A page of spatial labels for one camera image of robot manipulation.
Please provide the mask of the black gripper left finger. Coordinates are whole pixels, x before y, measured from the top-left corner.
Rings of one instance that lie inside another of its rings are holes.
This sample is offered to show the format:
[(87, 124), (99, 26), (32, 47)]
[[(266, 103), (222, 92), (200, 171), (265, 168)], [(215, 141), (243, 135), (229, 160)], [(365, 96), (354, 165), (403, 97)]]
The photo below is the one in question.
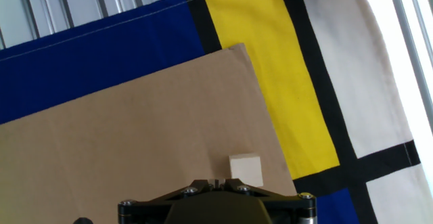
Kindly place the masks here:
[(118, 203), (118, 223), (145, 223), (148, 217), (165, 217), (176, 201), (211, 192), (213, 189), (214, 184), (209, 180), (194, 180), (186, 187), (150, 201), (123, 200)]

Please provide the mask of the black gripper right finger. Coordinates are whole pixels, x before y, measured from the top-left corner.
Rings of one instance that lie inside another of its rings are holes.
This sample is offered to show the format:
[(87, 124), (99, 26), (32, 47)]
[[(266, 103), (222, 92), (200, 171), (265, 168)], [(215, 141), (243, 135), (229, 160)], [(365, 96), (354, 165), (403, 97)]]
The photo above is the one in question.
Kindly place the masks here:
[(230, 193), (227, 214), (236, 223), (317, 224), (317, 199), (308, 192), (283, 196), (228, 179), (223, 191)]

